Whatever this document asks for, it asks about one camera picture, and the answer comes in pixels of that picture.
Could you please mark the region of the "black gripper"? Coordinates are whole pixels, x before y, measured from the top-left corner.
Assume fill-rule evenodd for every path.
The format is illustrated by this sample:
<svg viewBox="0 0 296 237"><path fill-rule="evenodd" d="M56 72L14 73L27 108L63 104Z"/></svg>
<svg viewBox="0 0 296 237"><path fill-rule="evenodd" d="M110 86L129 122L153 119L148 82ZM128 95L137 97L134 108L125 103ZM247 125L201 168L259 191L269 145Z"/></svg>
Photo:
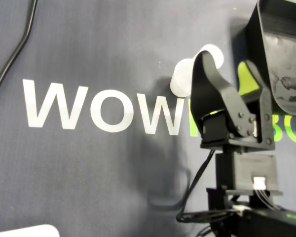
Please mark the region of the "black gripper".
<svg viewBox="0 0 296 237"><path fill-rule="evenodd" d="M237 73L239 92L220 75L210 52L195 58L190 109L201 148L224 153L273 151L270 89L250 60L242 61Z"/></svg>

